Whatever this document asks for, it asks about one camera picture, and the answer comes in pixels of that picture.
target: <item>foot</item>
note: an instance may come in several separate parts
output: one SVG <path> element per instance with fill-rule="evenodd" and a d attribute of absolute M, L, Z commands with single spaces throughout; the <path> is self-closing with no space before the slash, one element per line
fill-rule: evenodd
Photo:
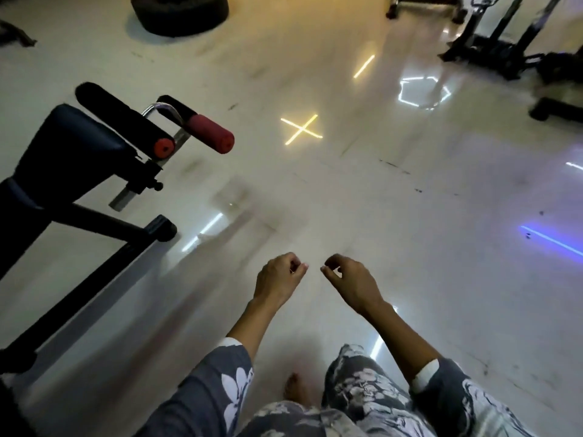
<path fill-rule="evenodd" d="M 283 398 L 284 400 L 299 403 L 306 408 L 312 406 L 310 397 L 308 396 L 308 390 L 298 373 L 293 373 L 289 376 L 286 386 L 283 388 Z"/>

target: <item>red foam roller end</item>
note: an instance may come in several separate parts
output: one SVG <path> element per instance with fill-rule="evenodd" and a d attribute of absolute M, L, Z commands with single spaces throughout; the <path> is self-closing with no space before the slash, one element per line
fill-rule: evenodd
<path fill-rule="evenodd" d="M 186 123 L 185 129 L 194 138 L 221 154 L 229 153 L 235 145 L 235 136 L 230 131 L 204 115 L 194 115 Z"/>

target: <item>glossy floor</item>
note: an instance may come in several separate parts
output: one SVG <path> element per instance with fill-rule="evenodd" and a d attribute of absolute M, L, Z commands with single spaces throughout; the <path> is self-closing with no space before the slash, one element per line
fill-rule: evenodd
<path fill-rule="evenodd" d="M 509 2 L 486 15 L 485 32 Z M 527 0 L 509 38 L 545 2 Z M 162 213 L 180 236 L 140 258 L 14 381 L 47 435 L 130 435 L 229 330 L 267 259 L 289 250 L 312 268 L 261 345 L 246 414 L 278 398 L 292 370 L 317 400 L 346 342 L 404 384 L 319 274 L 343 252 L 531 428 L 580 435 L 582 129 L 528 117 L 534 76 L 508 83 L 441 63 L 461 31 L 447 14 L 404 9 L 388 22 L 386 3 L 230 0 L 222 26 L 181 39 L 144 32 L 129 0 L 0 9 L 39 40 L 0 49 L 2 177 L 87 80 L 135 109 L 174 95 L 237 138 L 223 156 L 190 141 L 160 175 L 164 190 L 121 213 L 142 225 Z M 532 50 L 576 50 L 582 15 L 580 0 L 563 0 Z M 122 185 L 110 179 L 81 202 L 114 214 Z M 120 244 L 51 226 L 0 284 L 0 345 Z"/>

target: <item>hand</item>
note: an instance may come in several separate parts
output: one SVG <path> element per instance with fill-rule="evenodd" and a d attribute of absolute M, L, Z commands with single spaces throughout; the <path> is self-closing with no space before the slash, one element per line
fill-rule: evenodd
<path fill-rule="evenodd" d="M 334 273 L 336 269 L 342 277 Z M 384 302 L 377 282 L 360 262 L 336 254 L 330 256 L 320 270 L 342 299 L 361 316 L 367 313 L 368 307 Z"/>
<path fill-rule="evenodd" d="M 253 299 L 277 311 L 292 296 L 306 271 L 308 264 L 302 263 L 294 253 L 271 259 L 257 275 Z"/>

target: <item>gray floral pajamas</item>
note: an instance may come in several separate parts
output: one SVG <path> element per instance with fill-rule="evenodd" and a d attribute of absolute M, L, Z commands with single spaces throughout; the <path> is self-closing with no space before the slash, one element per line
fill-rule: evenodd
<path fill-rule="evenodd" d="M 233 437 L 253 368 L 224 339 L 138 431 L 139 437 Z M 534 437 L 451 360 L 435 360 L 400 389 L 358 345 L 326 373 L 321 408 L 291 401 L 259 410 L 237 437 Z"/>

